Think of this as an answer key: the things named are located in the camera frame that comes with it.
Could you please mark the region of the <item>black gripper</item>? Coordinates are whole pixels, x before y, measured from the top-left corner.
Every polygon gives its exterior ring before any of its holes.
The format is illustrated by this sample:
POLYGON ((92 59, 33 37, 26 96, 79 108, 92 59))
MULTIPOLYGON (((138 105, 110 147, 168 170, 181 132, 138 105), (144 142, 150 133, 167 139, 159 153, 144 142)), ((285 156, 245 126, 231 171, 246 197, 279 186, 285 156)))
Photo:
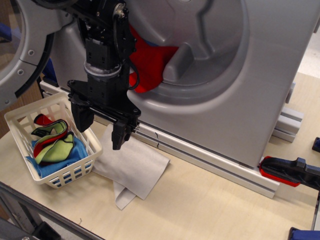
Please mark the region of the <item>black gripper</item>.
POLYGON ((138 125, 141 111, 128 98, 129 75, 118 74, 112 78, 88 76, 88 81, 69 80, 68 95, 71 112, 79 132, 86 131, 99 115, 114 122, 111 133, 112 149, 120 150, 130 139, 132 128, 138 125))

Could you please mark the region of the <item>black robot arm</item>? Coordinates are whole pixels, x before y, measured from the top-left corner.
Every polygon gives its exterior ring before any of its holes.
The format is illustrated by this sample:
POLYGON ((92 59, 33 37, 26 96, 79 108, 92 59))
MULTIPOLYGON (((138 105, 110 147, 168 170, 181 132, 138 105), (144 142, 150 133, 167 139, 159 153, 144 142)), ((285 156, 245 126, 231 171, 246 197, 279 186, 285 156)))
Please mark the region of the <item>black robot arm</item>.
POLYGON ((129 10, 123 0, 37 0, 36 4, 63 10, 78 21, 86 59, 87 81, 69 80, 68 95, 77 129, 87 130, 94 116, 113 123, 113 150, 120 150, 138 126, 141 111, 127 92, 138 87, 130 83, 130 71, 138 72, 130 60, 136 52, 136 38, 129 24, 129 10))

